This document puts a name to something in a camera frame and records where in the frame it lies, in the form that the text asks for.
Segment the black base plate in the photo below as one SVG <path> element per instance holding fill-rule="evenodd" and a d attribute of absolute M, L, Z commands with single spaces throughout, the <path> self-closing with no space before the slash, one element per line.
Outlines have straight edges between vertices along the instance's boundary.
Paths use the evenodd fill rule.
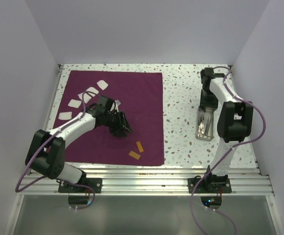
<path fill-rule="evenodd" d="M 101 193 L 103 181 L 102 178 L 83 178 L 77 183 L 69 183 L 66 181 L 60 182 L 58 192 L 59 193 L 86 193 L 91 192 Z"/>
<path fill-rule="evenodd" d="M 194 187 L 196 187 L 194 193 L 232 193 L 228 175 L 217 176 L 212 173 L 207 175 L 205 172 L 203 176 L 188 178 L 187 181 L 189 193 L 192 193 Z"/>

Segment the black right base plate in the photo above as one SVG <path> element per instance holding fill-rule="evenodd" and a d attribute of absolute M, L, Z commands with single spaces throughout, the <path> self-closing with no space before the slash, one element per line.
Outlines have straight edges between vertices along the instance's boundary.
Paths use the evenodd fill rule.
<path fill-rule="evenodd" d="M 203 176 L 188 178 L 187 181 L 189 193 L 192 193 L 194 187 L 196 187 L 194 193 L 232 193 L 228 175 L 217 176 L 212 173 L 207 175 L 205 172 Z"/>

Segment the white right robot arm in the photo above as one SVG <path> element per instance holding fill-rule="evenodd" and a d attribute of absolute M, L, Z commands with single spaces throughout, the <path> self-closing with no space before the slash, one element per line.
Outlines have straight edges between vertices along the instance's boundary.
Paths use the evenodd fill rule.
<path fill-rule="evenodd" d="M 226 83 L 224 73 L 214 68 L 200 72 L 201 94 L 197 110 L 196 138 L 211 141 L 214 132 L 219 137 L 215 157 L 207 167 L 203 186 L 216 191 L 228 178 L 228 171 L 238 144 L 251 133 L 253 107 L 246 103 Z"/>

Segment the purple cloth mat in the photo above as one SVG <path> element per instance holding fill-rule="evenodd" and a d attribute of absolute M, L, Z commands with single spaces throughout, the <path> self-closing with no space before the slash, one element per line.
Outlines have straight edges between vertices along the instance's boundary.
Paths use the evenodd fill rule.
<path fill-rule="evenodd" d="M 105 90 L 97 86 L 104 80 Z M 66 148 L 66 161 L 108 165 L 161 166 L 164 164 L 163 134 L 163 81 L 161 73 L 110 72 L 72 70 L 65 85 L 63 96 L 56 115 L 54 127 L 67 120 L 59 120 L 61 112 L 72 112 L 72 118 L 82 111 L 68 107 L 71 99 L 80 100 L 89 87 L 113 100 L 119 100 L 120 110 L 125 112 L 133 133 L 126 137 L 114 137 L 107 127 L 101 126 L 83 134 Z M 136 142 L 144 151 L 138 151 Z M 141 155 L 139 160 L 129 156 L 134 151 Z"/>

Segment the white gauze pad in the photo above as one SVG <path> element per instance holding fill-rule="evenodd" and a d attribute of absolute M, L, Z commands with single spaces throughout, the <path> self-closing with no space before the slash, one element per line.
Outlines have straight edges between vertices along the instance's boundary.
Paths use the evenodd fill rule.
<path fill-rule="evenodd" d="M 72 119 L 72 112 L 61 112 L 58 115 L 59 120 L 71 120 Z"/>
<path fill-rule="evenodd" d="M 92 98 L 92 96 L 91 95 L 88 95 L 88 94 L 78 94 L 78 97 L 79 97 L 79 99 L 81 100 L 81 101 L 84 101 L 84 103 L 88 103 L 90 100 L 91 100 L 91 98 Z"/>
<path fill-rule="evenodd" d="M 70 102 L 68 103 L 68 107 L 78 109 L 81 104 L 82 102 L 80 100 L 71 99 Z"/>
<path fill-rule="evenodd" d="M 105 90 L 109 85 L 106 81 L 104 80 L 100 80 L 97 82 L 97 86 L 101 89 L 101 90 Z"/>
<path fill-rule="evenodd" d="M 99 91 L 94 87 L 89 87 L 87 89 L 87 93 L 89 93 L 91 96 L 96 96 L 99 94 Z"/>

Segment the steel instrument tray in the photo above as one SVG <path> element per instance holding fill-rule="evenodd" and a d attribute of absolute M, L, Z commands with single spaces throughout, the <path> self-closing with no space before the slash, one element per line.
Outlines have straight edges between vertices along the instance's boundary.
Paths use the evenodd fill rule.
<path fill-rule="evenodd" d="M 197 109 L 196 138 L 211 141 L 214 138 L 214 110 L 199 106 Z"/>

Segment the silver scalpel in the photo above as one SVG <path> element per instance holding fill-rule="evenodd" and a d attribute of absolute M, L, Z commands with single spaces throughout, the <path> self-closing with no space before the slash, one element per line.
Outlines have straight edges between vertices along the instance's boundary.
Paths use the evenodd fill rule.
<path fill-rule="evenodd" d="M 205 112 L 202 112 L 202 121 L 210 121 L 214 117 L 213 111 L 212 110 L 206 110 Z"/>

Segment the orange bandage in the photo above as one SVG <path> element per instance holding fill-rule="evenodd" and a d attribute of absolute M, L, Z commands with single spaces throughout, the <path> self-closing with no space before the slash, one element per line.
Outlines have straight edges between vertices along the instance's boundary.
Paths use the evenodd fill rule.
<path fill-rule="evenodd" d="M 137 145 L 138 151 L 139 151 L 140 153 L 142 153 L 142 152 L 144 151 L 144 149 L 143 149 L 143 147 L 142 147 L 141 142 L 137 141 L 137 142 L 136 142 L 136 145 Z"/>
<path fill-rule="evenodd" d="M 140 157 L 141 157 L 140 154 L 138 154 L 138 153 L 136 153 L 136 152 L 134 152 L 134 151 L 130 151 L 130 152 L 129 152 L 129 156 L 135 158 L 136 160 L 139 160 Z"/>

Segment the steel forceps scissors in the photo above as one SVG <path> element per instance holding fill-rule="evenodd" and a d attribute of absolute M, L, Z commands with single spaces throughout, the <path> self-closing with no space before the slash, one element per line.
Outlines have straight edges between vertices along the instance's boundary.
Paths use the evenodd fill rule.
<path fill-rule="evenodd" d="M 198 118 L 197 134 L 200 138 L 203 138 L 205 134 L 205 123 L 201 120 L 201 117 L 202 115 Z"/>

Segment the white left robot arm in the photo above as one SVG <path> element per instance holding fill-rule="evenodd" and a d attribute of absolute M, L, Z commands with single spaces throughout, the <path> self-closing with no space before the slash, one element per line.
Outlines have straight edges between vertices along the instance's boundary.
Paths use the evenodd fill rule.
<path fill-rule="evenodd" d="M 132 133 L 125 113 L 117 109 L 116 101 L 101 96 L 98 102 L 84 106 L 75 118 L 50 131 L 38 130 L 32 139 L 25 165 L 49 179 L 69 182 L 76 192 L 86 189 L 84 172 L 66 163 L 66 148 L 83 134 L 106 126 L 115 137 Z"/>

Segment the aluminium rail frame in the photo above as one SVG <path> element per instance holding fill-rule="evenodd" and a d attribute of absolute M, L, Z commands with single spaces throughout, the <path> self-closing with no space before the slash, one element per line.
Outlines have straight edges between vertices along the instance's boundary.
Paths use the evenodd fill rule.
<path fill-rule="evenodd" d="M 177 65 L 177 64 L 64 64 L 60 65 L 60 80 L 59 85 L 66 87 L 68 76 L 71 74 L 72 70 L 76 71 L 122 71 L 124 72 L 127 69 L 128 72 L 151 72 L 151 69 L 154 69 L 155 72 L 163 73 L 163 88 L 164 88 L 164 103 L 167 104 L 167 107 L 164 107 L 163 117 L 164 125 L 163 127 L 174 127 L 174 131 L 180 130 L 180 134 L 185 133 L 185 126 L 181 125 L 180 128 L 176 128 L 176 125 L 180 121 L 177 119 L 177 111 L 175 108 L 172 108 L 172 97 L 185 99 L 185 95 L 175 95 L 181 94 L 181 88 L 175 88 L 176 91 L 172 91 L 172 82 L 176 83 L 176 79 L 179 78 L 181 84 L 189 82 L 189 78 L 199 78 L 200 75 L 198 70 L 203 69 L 203 67 L 214 68 L 214 70 L 219 70 L 224 72 L 224 77 L 226 86 L 229 89 L 229 92 L 234 93 L 234 89 L 230 87 L 232 84 L 231 69 L 228 65 Z M 46 127 L 50 128 L 51 125 L 55 122 L 55 114 L 59 108 L 59 101 L 63 99 L 64 88 L 59 88 L 55 92 L 53 108 L 50 111 L 49 121 L 47 122 Z M 169 150 L 165 153 L 167 160 L 163 166 L 111 166 L 108 165 L 94 165 L 86 163 L 73 163 L 72 165 L 80 170 L 83 170 L 90 178 L 90 180 L 102 178 L 102 183 L 97 183 L 96 187 L 102 188 L 103 195 L 112 196 L 186 196 L 192 193 L 196 183 L 189 183 L 188 178 L 193 178 L 193 180 L 200 180 L 200 177 L 204 178 L 204 172 L 206 168 L 203 166 L 196 166 L 194 163 L 185 164 L 185 160 L 176 160 L 172 158 L 173 152 L 180 152 L 181 145 L 178 148 L 176 144 L 180 144 L 180 138 L 174 138 L 175 134 L 172 133 L 172 130 L 166 131 L 168 135 L 164 137 L 164 147 L 165 150 Z M 187 136 L 185 140 L 190 141 L 190 131 L 187 131 Z M 194 157 L 197 155 L 198 160 L 207 160 L 207 155 L 202 154 L 203 150 L 211 150 L 211 153 L 215 155 L 216 147 L 218 147 L 218 142 L 215 140 L 211 141 L 210 146 L 207 144 L 198 143 L 199 140 L 192 140 L 192 145 L 184 144 L 184 147 L 187 147 L 188 150 L 191 150 L 191 153 L 187 153 L 190 156 Z M 265 196 L 266 201 L 268 202 L 268 207 L 270 212 L 273 211 L 273 197 L 274 192 L 272 189 L 272 184 L 270 182 L 269 176 L 262 176 L 259 170 L 259 167 L 252 168 L 231 168 L 228 170 L 228 176 L 230 179 L 229 183 L 226 183 L 225 187 L 231 187 L 231 193 L 225 193 L 224 188 L 218 189 L 215 192 L 207 192 L 198 194 L 193 194 L 194 196 L 212 196 L 218 193 L 218 198 L 220 195 L 228 196 Z M 25 169 L 23 175 L 16 184 L 16 192 L 22 194 L 50 194 L 50 193 L 59 193 L 59 189 L 55 190 L 55 180 L 47 179 L 45 176 L 42 178 L 42 174 L 31 169 Z M 275 213 L 272 213 L 273 225 L 276 228 L 277 234 L 281 234 L 275 225 Z"/>

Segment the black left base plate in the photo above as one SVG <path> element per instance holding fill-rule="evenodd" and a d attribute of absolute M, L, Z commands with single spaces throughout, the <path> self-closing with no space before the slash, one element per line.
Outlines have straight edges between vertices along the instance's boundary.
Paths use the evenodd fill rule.
<path fill-rule="evenodd" d="M 103 181 L 102 178 L 83 178 L 77 183 L 69 183 L 66 181 L 60 182 L 58 192 L 59 193 L 86 193 L 91 192 L 101 193 Z"/>

